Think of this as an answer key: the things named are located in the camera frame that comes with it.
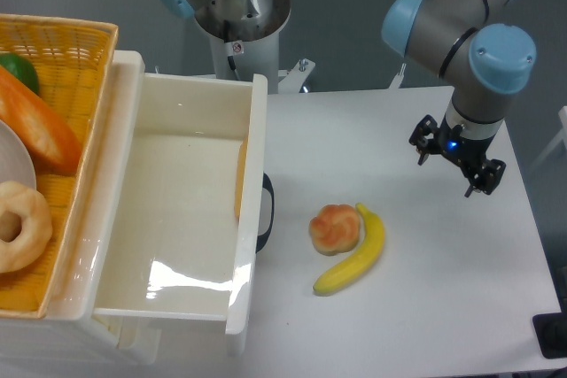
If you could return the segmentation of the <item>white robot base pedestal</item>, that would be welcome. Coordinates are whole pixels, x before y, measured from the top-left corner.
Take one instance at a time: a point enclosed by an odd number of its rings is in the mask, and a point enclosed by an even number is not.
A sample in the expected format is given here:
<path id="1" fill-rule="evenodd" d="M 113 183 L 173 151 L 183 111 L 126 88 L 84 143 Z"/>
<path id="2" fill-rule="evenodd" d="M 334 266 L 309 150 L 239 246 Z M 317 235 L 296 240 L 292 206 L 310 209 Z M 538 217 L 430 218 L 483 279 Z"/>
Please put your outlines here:
<path id="1" fill-rule="evenodd" d="M 301 58 L 280 67 L 280 33 L 291 16 L 291 0 L 210 0 L 195 10 L 188 0 L 160 0 L 173 14 L 193 19 L 207 36 L 218 79 L 268 80 L 268 93 L 305 93 L 315 62 Z"/>

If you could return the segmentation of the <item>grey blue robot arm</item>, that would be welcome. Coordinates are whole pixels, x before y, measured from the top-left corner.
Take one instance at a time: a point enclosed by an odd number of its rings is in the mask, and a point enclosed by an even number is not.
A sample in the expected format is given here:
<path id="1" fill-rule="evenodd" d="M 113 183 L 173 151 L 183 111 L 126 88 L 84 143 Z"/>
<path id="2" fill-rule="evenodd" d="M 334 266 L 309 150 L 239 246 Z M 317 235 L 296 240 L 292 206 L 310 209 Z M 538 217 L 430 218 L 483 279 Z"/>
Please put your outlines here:
<path id="1" fill-rule="evenodd" d="M 220 79 L 267 78 L 276 93 L 279 35 L 290 0 L 160 0 L 174 15 L 194 19 L 210 41 Z M 521 28 L 490 18 L 511 0 L 396 0 L 386 13 L 383 41 L 411 58 L 454 92 L 442 121 L 423 118 L 410 143 L 421 158 L 440 155 L 459 167 L 470 191 L 491 194 L 505 164 L 487 149 L 510 104 L 530 79 L 537 52 Z"/>

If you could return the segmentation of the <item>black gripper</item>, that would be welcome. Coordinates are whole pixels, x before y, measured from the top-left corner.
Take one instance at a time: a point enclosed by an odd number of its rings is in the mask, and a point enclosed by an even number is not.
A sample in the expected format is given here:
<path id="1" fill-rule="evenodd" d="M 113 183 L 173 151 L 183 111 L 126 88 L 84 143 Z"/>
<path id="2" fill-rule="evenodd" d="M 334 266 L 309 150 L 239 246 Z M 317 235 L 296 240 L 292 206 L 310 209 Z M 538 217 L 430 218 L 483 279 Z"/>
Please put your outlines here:
<path id="1" fill-rule="evenodd" d="M 473 192 L 491 195 L 501 183 L 506 163 L 486 157 L 493 139 L 494 135 L 484 139 L 470 139 L 464 136 L 464 130 L 461 133 L 453 131 L 446 120 L 438 125 L 431 115 L 426 115 L 417 123 L 408 142 L 419 154 L 419 166 L 430 155 L 441 155 L 463 169 L 463 175 L 469 182 L 464 196 L 470 197 Z"/>

